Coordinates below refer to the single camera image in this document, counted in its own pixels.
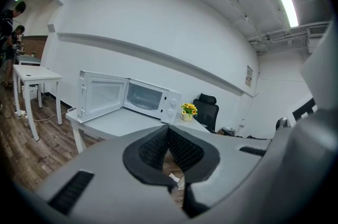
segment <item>potted flower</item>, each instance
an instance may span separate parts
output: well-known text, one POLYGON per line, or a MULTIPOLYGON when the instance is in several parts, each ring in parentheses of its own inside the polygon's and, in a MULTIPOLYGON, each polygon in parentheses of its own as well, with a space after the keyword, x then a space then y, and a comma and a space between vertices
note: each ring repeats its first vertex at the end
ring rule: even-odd
POLYGON ((197 115, 197 108, 193 104, 184 103, 181 105, 181 108, 183 108, 181 113, 181 118, 183 120, 190 121, 192 120, 193 115, 197 115))

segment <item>wooden floor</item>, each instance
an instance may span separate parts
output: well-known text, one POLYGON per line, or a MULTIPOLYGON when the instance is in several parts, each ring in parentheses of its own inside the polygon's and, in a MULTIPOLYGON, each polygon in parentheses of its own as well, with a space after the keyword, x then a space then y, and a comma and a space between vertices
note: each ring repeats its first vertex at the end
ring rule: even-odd
MULTIPOLYGON (((67 161, 78 155, 70 122, 62 115, 62 125, 58 124, 57 117, 49 120, 35 122, 40 140, 34 140, 29 127, 28 119, 14 114, 14 96, 12 91, 5 91, 0 87, 0 99, 4 106, 0 115, 0 160, 9 177, 16 183, 34 191, 37 186, 52 172, 56 171, 67 161)), ((24 100, 19 95, 20 108, 25 110, 24 100)), ((33 118, 35 120, 47 119, 57 113, 55 100, 43 97, 39 108, 37 99, 31 101, 33 118)), ((61 112, 67 109, 61 105, 61 112)), ((100 142, 86 135, 87 147, 100 142)), ((170 153, 167 153, 163 173, 173 173, 182 178, 183 173, 174 163, 170 153)), ((172 197, 181 207, 183 203, 183 190, 174 189, 172 197)))

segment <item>person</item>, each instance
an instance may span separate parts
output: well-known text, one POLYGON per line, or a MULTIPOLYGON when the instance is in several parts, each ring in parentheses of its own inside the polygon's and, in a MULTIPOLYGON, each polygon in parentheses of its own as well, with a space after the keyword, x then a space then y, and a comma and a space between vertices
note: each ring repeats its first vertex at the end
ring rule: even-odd
POLYGON ((10 78, 12 76, 14 55, 16 53, 16 50, 19 48, 17 38, 19 35, 23 34, 24 31, 25 31, 25 27, 23 25, 19 25, 18 27, 16 27, 15 31, 12 32, 12 35, 11 35, 12 42, 7 45, 7 49, 6 49, 7 69, 6 69, 6 75, 5 75, 5 89, 12 88, 12 84, 10 83, 10 78))
POLYGON ((0 52, 5 43, 12 44, 13 18, 26 10, 25 2, 20 2, 13 10, 5 10, 0 15, 0 52))

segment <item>brick wall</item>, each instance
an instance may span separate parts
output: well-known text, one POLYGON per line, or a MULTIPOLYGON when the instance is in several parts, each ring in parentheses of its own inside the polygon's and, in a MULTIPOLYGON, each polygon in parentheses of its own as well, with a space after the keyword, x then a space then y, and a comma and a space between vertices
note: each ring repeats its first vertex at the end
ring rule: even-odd
POLYGON ((25 54, 31 55, 35 51, 35 57, 41 59, 47 36, 24 36, 21 42, 24 43, 25 54))

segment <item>white microwave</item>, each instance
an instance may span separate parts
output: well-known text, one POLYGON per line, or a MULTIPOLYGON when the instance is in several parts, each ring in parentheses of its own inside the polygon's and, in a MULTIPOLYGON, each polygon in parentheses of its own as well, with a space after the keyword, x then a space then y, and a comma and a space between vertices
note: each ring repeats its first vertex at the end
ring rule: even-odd
POLYGON ((80 71, 78 121, 84 123, 125 107, 172 124, 182 95, 134 79, 80 71))

